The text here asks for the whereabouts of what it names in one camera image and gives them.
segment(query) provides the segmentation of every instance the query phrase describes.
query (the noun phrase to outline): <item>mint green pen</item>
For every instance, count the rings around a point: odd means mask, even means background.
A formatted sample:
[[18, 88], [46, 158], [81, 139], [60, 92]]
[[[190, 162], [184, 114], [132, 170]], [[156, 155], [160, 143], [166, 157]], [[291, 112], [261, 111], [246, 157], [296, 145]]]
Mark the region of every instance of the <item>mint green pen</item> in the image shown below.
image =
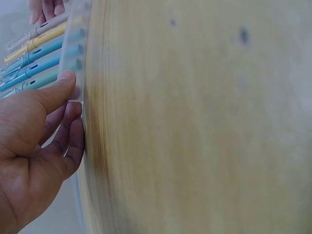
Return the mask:
[[[79, 59], [73, 59], [71, 61], [68, 61], [66, 64], [66, 70], [72, 70], [76, 71], [79, 70], [82, 67], [82, 63]], [[39, 89], [47, 84], [50, 84], [58, 79], [58, 72], [59, 69], [55, 68], [53, 70], [50, 70], [46, 73], [44, 73], [42, 76], [39, 76], [37, 78], [29, 79], [29, 81], [25, 81], [22, 84], [18, 85], [14, 89], [11, 89], [10, 91], [4, 93], [0, 96], [0, 98], [7, 98], [13, 94], [17, 94], [23, 90], [29, 90], [29, 89]]]

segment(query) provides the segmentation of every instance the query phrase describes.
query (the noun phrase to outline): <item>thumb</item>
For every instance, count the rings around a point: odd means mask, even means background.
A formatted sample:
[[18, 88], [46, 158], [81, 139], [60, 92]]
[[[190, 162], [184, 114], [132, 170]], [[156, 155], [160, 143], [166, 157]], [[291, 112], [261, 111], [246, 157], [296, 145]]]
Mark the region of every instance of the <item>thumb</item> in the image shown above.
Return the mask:
[[50, 114], [61, 107], [73, 95], [76, 84], [76, 75], [72, 71], [65, 71], [60, 79], [52, 86], [40, 90], [33, 90], [27, 93], [29, 98], [39, 102]]
[[42, 13], [42, 0], [28, 0], [28, 8], [30, 11], [29, 22], [36, 23]]

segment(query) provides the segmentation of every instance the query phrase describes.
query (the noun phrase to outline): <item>yellow pen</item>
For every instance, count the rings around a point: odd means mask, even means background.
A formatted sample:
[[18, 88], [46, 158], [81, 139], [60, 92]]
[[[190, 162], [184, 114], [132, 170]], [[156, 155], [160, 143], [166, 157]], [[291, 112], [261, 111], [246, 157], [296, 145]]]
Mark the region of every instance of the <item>yellow pen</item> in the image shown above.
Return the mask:
[[42, 44], [62, 35], [65, 33], [67, 23], [61, 24], [60, 26], [53, 28], [49, 31], [47, 31], [44, 34], [41, 34], [40, 36], [31, 39], [28, 41], [24, 46], [22, 46], [20, 49], [14, 51], [10, 55], [4, 58], [5, 63], [10, 63], [17, 59], [18, 57], [28, 53], [29, 51], [32, 51], [36, 49], [37, 47], [41, 46]]

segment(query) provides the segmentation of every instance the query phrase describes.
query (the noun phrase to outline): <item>pink pen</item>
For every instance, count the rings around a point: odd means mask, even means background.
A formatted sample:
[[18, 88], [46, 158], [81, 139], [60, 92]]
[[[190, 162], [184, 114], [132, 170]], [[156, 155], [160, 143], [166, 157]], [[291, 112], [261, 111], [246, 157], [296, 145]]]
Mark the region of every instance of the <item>pink pen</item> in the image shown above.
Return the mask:
[[38, 37], [39, 35], [47, 32], [48, 30], [58, 26], [59, 24], [67, 21], [68, 19], [68, 14], [67, 13], [63, 13], [60, 14], [56, 17], [54, 17], [53, 19], [43, 23], [42, 25], [34, 28], [32, 31], [27, 32], [26, 34], [24, 34], [21, 38], [19, 38], [18, 40], [12, 42], [8, 47], [7, 47], [7, 51], [9, 53], [12, 53], [13, 51], [19, 49], [21, 46], [23, 46], [27, 41]]

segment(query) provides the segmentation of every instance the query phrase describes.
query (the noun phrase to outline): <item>wooden surface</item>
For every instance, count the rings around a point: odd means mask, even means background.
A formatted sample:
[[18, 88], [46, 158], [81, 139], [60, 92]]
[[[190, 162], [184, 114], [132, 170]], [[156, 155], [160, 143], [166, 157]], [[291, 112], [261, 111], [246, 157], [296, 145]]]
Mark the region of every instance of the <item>wooden surface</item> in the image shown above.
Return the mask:
[[312, 233], [311, 22], [310, 0], [93, 0], [87, 233]]

